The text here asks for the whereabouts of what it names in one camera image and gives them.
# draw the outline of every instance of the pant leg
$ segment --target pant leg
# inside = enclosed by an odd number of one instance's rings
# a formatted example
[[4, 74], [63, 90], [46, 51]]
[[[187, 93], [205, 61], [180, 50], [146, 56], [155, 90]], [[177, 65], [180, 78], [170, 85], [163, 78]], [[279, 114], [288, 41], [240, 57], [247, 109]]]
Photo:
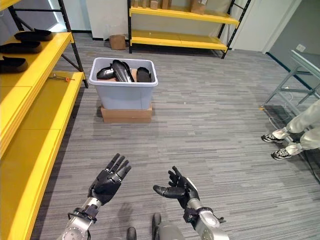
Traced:
[[304, 150], [320, 148], [320, 127], [303, 134], [300, 138], [300, 144]]
[[272, 135], [277, 139], [285, 139], [290, 133], [301, 133], [306, 127], [317, 121], [320, 121], [320, 99], [308, 107], [307, 110], [294, 117], [286, 127], [272, 132]]
[[297, 155], [304, 150], [320, 148], [320, 127], [307, 131], [300, 138], [300, 143], [291, 143], [285, 149], [290, 155]]
[[301, 133], [311, 124], [320, 121], [320, 99], [307, 110], [294, 117], [286, 126], [290, 133]]

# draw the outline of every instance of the gray wall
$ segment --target gray wall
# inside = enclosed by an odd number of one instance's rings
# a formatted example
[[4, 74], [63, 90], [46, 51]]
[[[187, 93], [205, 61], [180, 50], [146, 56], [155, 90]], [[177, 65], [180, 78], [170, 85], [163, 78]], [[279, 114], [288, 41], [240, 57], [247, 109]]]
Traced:
[[[14, 7], [21, 9], [51, 9], [48, 0], [23, 0], [15, 4]], [[18, 11], [17, 15], [32, 28], [36, 29], [49, 29], [57, 23], [52, 12]], [[17, 31], [14, 20], [9, 11], [5, 9], [3, 15], [0, 16], [0, 44], [2, 45]]]
[[[270, 49], [270, 53], [291, 69], [294, 62], [290, 50], [298, 44], [306, 47], [305, 53], [320, 54], [320, 0], [302, 0], [284, 30]], [[314, 77], [301, 76], [311, 87], [318, 80]]]

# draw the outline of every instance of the plastic storage bin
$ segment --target plastic storage bin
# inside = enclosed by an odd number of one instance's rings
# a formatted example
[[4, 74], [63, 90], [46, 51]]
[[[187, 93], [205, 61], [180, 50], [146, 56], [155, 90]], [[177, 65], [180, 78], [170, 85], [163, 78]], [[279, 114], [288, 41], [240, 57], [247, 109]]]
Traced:
[[[130, 69], [145, 67], [151, 73], [152, 82], [97, 80], [98, 71], [110, 66], [115, 59], [126, 62]], [[93, 61], [89, 83], [95, 86], [105, 109], [148, 109], [158, 79], [155, 65], [150, 60], [97, 57]]]

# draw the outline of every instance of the robotic arm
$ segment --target robotic arm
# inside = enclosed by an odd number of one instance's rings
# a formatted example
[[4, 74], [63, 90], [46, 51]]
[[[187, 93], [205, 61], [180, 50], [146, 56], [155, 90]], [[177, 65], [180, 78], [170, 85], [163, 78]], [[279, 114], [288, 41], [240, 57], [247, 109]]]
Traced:
[[93, 181], [89, 188], [88, 199], [83, 206], [68, 213], [69, 222], [57, 240], [83, 240], [86, 232], [88, 239], [91, 239], [89, 227], [97, 221], [99, 208], [111, 201], [131, 169], [129, 161], [126, 160], [122, 164], [125, 157], [119, 157], [120, 154], [117, 153]]
[[170, 187], [154, 185], [153, 190], [169, 199], [177, 199], [184, 209], [183, 219], [191, 223], [193, 229], [205, 240], [229, 240], [228, 235], [221, 230], [220, 223], [224, 218], [217, 218], [209, 207], [200, 202], [198, 190], [188, 177], [182, 176], [173, 166], [174, 173], [169, 170]]

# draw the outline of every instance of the small tool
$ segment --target small tool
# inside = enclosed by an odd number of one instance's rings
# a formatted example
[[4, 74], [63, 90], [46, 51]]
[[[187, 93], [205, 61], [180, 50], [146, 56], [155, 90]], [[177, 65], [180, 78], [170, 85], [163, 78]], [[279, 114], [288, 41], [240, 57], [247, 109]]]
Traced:
[[70, 80], [74, 80], [73, 78], [70, 78], [68, 76], [58, 76], [57, 74], [53, 74], [53, 76], [51, 77], [51, 79], [63, 79], [66, 82], [70, 82]]

